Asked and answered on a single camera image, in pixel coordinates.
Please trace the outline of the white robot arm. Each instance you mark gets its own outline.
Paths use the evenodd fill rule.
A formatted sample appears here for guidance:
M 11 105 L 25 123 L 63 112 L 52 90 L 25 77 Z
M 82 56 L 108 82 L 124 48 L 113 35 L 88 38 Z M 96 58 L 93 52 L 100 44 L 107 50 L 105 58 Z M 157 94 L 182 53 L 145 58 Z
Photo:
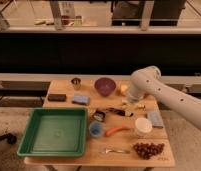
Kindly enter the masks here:
M 127 99 L 138 102 L 145 94 L 150 94 L 201 131 L 201 100 L 165 85 L 160 77 L 161 71 L 156 66 L 134 71 L 130 76 Z

